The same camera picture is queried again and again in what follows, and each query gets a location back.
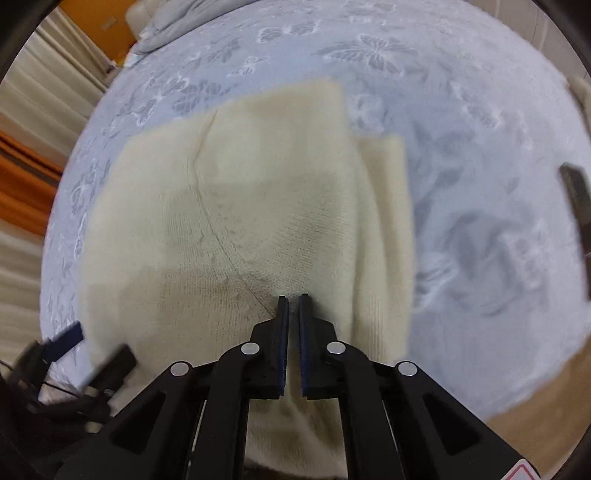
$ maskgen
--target bed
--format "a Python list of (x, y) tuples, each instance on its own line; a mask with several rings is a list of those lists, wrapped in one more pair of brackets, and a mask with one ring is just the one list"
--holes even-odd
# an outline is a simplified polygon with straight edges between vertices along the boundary
[[(43, 336), (78, 319), (87, 219), (131, 136), (323, 76), (343, 85), (354, 131), (405, 138), (418, 257), (410, 359), (483, 419), (555, 375), (591, 329), (558, 176), (564, 161), (591, 171), (589, 134), (564, 77), (461, 0), (259, 0), (124, 69), (56, 196)], [(90, 370), (81, 344), (53, 375), (80, 385)]]

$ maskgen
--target orange wooden panel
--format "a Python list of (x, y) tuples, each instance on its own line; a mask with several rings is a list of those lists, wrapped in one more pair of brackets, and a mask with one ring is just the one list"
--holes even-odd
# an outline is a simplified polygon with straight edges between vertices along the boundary
[(125, 12), (135, 0), (63, 0), (61, 9), (112, 60), (135, 43)]

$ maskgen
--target bedspread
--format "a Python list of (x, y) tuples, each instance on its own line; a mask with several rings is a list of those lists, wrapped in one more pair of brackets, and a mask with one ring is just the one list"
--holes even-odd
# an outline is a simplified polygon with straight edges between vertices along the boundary
[[(557, 373), (591, 326), (557, 168), (591, 171), (589, 137), (564, 77), (460, 0), (260, 0), (125, 69), (56, 197), (43, 335), (77, 319), (87, 219), (132, 135), (323, 76), (345, 88), (355, 131), (405, 139), (418, 255), (410, 358), (482, 418)], [(80, 384), (89, 371), (82, 344), (54, 375)]]

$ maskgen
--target warning label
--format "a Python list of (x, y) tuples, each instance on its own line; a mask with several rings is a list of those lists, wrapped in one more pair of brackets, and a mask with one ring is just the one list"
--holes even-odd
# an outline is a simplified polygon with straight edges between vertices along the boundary
[(501, 480), (540, 480), (540, 477), (527, 460), (522, 458)]

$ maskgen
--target wall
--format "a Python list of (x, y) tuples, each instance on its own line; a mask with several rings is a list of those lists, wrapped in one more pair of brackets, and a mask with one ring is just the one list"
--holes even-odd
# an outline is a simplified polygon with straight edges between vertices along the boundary
[(63, 0), (61, 9), (111, 60), (122, 60), (135, 43), (125, 12), (135, 0)]
[(540, 50), (567, 77), (589, 74), (558, 27), (531, 0), (467, 0)]

